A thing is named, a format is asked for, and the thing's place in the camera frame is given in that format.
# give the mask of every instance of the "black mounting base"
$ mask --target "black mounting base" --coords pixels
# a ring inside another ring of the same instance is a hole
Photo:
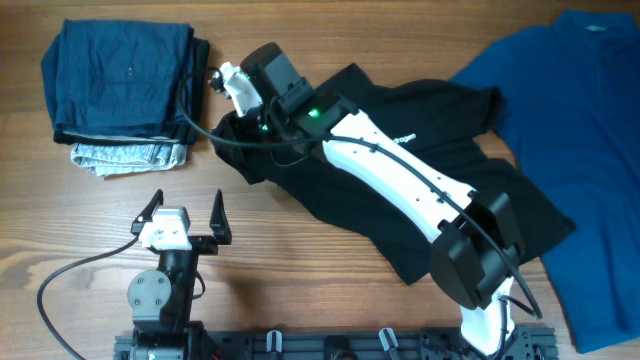
[[[481,359],[460,335],[459,328],[426,328],[395,332],[400,360]],[[325,360],[323,345],[328,335],[343,335],[360,360],[389,360],[377,332],[283,333],[282,360]],[[266,352],[266,334],[211,331],[209,336],[222,352],[220,360],[271,360]],[[131,337],[117,337],[114,360],[128,359]],[[507,342],[503,360],[558,360],[554,329],[517,326]]]

